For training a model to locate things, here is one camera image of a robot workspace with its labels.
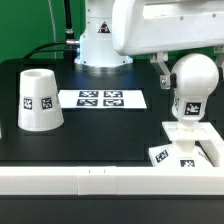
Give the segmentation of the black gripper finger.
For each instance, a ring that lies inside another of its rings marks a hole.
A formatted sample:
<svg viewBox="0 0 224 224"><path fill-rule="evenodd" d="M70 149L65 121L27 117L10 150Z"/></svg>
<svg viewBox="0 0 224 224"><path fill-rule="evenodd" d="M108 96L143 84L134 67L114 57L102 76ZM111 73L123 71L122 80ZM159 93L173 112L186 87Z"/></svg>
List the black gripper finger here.
<svg viewBox="0 0 224 224"><path fill-rule="evenodd" d="M223 81L224 80L224 45L215 46L214 54L216 55L215 64L218 67L219 79Z"/></svg>

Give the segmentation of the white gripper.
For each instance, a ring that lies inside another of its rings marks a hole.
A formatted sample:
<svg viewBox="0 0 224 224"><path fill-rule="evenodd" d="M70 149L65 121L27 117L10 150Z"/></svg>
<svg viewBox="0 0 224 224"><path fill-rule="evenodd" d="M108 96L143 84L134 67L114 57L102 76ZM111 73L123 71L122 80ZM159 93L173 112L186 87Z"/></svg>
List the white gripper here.
<svg viewBox="0 0 224 224"><path fill-rule="evenodd" d="M168 51L224 45L224 0L115 0L112 39L121 55L152 53L160 87L176 87Z"/></svg>

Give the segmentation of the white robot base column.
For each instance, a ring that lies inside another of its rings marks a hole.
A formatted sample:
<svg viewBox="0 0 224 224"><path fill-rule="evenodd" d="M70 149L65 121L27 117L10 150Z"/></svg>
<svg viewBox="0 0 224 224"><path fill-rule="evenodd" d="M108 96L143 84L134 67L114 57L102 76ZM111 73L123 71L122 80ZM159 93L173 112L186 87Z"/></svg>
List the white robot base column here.
<svg viewBox="0 0 224 224"><path fill-rule="evenodd" d="M115 0L85 0L86 26L74 60L83 71L109 74L128 70L133 59L120 56L112 44L112 8Z"/></svg>

